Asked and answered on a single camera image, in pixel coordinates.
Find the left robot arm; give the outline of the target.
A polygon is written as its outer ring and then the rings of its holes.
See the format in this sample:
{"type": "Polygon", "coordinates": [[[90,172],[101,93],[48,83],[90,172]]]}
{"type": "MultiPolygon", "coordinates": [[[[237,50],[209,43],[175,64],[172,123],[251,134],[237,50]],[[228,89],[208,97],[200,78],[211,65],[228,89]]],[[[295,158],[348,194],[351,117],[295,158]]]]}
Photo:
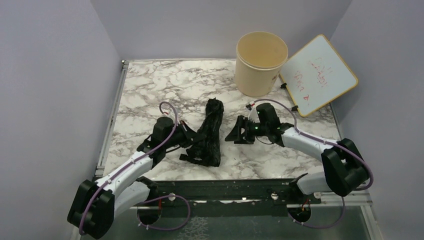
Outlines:
{"type": "Polygon", "coordinates": [[[78,228],[80,235],[100,239],[115,217],[130,207],[155,203],[157,184],[144,174],[164,159],[168,149],[189,148],[205,138],[205,134],[192,130],[183,120],[158,118],[152,133],[124,164],[102,178],[85,180],[79,185],[67,221],[78,228]]]}

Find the black plastic trash bag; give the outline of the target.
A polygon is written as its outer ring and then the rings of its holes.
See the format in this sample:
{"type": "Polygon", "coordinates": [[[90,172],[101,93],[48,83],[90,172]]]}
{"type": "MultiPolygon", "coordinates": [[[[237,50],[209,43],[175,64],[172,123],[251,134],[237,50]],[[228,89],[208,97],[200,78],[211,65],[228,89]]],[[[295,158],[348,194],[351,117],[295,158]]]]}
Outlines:
{"type": "Polygon", "coordinates": [[[205,107],[205,119],[197,133],[205,138],[193,144],[186,153],[201,157],[205,163],[192,163],[205,167],[219,167],[221,163],[220,127],[223,121],[223,102],[210,98],[205,107]]]}

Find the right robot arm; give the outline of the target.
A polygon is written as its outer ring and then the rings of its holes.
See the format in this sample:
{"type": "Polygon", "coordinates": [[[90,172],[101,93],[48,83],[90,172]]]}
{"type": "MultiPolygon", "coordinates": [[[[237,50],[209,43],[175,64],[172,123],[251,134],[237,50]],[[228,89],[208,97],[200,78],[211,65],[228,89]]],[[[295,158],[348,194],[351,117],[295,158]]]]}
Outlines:
{"type": "Polygon", "coordinates": [[[348,138],[336,141],[319,138],[298,129],[295,123],[282,123],[275,108],[268,102],[252,102],[248,116],[239,115],[225,141],[252,145],[256,138],[267,137],[281,147],[298,150],[322,163],[323,171],[305,173],[289,183],[289,199],[300,204],[310,194],[333,192],[345,197],[362,190],[361,184],[373,183],[374,177],[358,148],[348,138]]]}

